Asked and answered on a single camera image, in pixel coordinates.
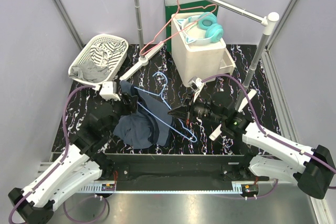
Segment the blue tank top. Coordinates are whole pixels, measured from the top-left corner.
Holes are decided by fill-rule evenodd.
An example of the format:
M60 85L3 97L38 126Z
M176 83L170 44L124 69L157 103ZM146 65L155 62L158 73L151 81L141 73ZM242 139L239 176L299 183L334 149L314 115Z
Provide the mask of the blue tank top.
M173 119L167 113L168 107L127 81L121 81L120 85L122 92L137 96L139 104L136 113L120 118L113 135L135 149L152 145L166 147L173 126Z

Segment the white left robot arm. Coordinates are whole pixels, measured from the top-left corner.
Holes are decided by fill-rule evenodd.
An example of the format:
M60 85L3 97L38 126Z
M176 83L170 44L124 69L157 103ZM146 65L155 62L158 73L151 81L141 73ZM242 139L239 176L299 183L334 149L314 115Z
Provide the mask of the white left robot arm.
M87 113L63 153L39 177L8 197L24 223L47 223L54 212L80 188L116 175L114 161L101 152L122 116L137 111L138 97L121 93Z

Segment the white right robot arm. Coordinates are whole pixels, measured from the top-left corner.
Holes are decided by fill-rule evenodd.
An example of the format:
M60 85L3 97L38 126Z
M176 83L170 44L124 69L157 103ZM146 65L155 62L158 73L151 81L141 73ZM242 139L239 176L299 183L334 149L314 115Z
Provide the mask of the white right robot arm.
M267 159L259 155L247 155L238 167L239 176L250 180L254 176L269 177L290 182L305 194L323 199L335 175L335 164L330 151L318 145L316 148L293 142L269 131L257 121L235 110L232 105L211 101L185 100L185 103L169 110L169 115L190 123L193 119L208 119L220 123L220 128L210 136L219 134L240 138L242 142L259 147L274 156Z

